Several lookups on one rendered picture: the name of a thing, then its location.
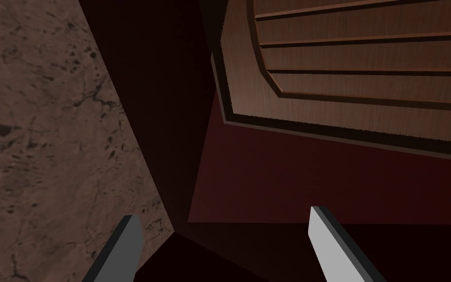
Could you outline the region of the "brown wooden panelled door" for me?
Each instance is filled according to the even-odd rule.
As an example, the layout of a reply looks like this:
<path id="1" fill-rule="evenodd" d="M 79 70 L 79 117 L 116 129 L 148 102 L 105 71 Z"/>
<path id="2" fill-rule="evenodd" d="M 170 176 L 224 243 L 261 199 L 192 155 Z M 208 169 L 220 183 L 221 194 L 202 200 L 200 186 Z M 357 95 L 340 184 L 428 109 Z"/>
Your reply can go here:
<path id="1" fill-rule="evenodd" d="M 451 159 L 451 0 L 199 0 L 229 124 Z"/>

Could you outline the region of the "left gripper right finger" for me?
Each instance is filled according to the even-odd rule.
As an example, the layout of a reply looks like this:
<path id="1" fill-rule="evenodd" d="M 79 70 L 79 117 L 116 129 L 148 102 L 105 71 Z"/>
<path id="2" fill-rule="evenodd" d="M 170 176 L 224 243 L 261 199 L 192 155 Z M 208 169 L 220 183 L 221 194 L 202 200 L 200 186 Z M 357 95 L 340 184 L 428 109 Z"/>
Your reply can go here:
<path id="1" fill-rule="evenodd" d="M 327 282 L 386 282 L 325 206 L 312 206 L 308 237 Z"/>

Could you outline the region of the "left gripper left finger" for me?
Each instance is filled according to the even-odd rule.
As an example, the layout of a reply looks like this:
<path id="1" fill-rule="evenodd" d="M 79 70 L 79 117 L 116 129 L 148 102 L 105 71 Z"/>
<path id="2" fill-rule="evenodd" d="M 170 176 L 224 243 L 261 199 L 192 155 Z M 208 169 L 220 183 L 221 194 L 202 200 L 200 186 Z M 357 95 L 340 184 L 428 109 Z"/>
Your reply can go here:
<path id="1" fill-rule="evenodd" d="M 124 216 L 82 282 L 134 282 L 142 249 L 139 216 Z"/>

